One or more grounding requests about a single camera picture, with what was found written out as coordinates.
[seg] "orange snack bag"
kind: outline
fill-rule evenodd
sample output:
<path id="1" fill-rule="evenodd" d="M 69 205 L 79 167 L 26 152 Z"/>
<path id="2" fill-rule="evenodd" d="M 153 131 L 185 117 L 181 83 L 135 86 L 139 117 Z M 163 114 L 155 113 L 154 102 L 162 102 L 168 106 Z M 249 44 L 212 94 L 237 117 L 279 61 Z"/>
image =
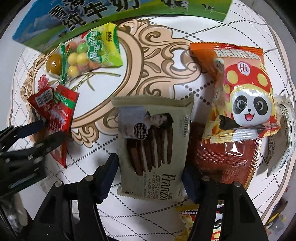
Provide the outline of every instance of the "orange snack bag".
<path id="1" fill-rule="evenodd" d="M 224 43 L 191 43 L 190 49 L 215 80 L 203 143 L 237 142 L 278 132 L 281 126 L 262 49 Z"/>

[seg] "barcode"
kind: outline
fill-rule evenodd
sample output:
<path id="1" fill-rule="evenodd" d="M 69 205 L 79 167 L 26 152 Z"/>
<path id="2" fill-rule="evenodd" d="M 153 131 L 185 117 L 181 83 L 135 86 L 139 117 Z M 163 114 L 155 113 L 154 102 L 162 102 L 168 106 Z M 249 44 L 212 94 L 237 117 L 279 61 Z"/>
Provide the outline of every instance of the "barcode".
<path id="1" fill-rule="evenodd" d="M 48 89 L 47 91 L 43 92 L 40 96 L 36 97 L 36 103 L 38 107 L 45 105 L 47 102 L 51 101 L 53 99 L 54 95 L 52 93 L 52 89 Z"/>

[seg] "panda mouth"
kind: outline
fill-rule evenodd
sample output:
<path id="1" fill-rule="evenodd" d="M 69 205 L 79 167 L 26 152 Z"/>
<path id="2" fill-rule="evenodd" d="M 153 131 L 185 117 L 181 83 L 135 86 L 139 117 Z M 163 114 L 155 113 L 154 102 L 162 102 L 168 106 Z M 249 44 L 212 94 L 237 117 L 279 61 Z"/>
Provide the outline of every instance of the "panda mouth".
<path id="1" fill-rule="evenodd" d="M 244 117 L 246 118 L 247 121 L 251 121 L 251 120 L 253 120 L 254 115 L 255 115 L 255 114 L 251 115 L 251 114 L 249 113 L 249 114 L 245 114 Z"/>

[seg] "round table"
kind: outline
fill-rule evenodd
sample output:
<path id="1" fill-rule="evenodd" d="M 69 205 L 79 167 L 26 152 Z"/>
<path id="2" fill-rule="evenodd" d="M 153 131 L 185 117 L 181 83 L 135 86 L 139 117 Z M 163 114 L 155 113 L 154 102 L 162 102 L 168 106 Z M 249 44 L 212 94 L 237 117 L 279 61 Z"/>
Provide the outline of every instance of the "round table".
<path id="1" fill-rule="evenodd" d="M 160 94 L 169 98 L 194 95 L 192 119 L 205 123 L 213 96 L 213 80 L 189 51 L 191 42 L 224 42 L 260 47 L 275 94 L 291 94 L 295 106 L 295 88 L 289 74 L 286 52 L 277 34 L 253 10 L 234 0 L 223 22 L 193 16 L 153 16 L 121 21 L 118 37 L 124 65 L 118 69 L 98 71 L 120 74 L 120 77 L 96 75 L 78 78 L 69 88 L 80 93 L 72 123 L 73 138 L 68 141 L 67 168 L 48 155 L 47 178 L 38 185 L 48 192 L 54 182 L 80 181 L 93 174 L 108 156 L 118 152 L 116 111 L 111 95 Z M 17 64 L 9 124 L 25 125 L 32 120 L 27 98 L 38 91 L 38 80 L 44 74 L 48 55 L 26 48 Z M 20 139 L 15 149 L 33 145 L 31 138 Z M 274 175 L 266 178 L 267 139 L 262 141 L 259 161 L 248 186 L 263 223 L 286 189 L 296 154 Z M 117 195 L 118 171 L 109 196 L 98 205 L 106 233 L 118 240 L 173 240 L 184 229 L 174 210 L 189 203 L 138 200 Z M 78 217 L 77 202 L 73 215 Z"/>

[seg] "brown round candy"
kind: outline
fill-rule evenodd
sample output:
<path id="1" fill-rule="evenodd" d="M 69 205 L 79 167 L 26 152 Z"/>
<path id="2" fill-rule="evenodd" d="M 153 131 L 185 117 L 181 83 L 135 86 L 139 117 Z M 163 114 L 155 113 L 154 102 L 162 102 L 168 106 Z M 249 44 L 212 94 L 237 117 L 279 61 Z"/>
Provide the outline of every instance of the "brown round candy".
<path id="1" fill-rule="evenodd" d="M 53 74 L 62 74 L 62 56 L 60 54 L 52 54 L 46 62 L 47 72 L 51 71 Z"/>

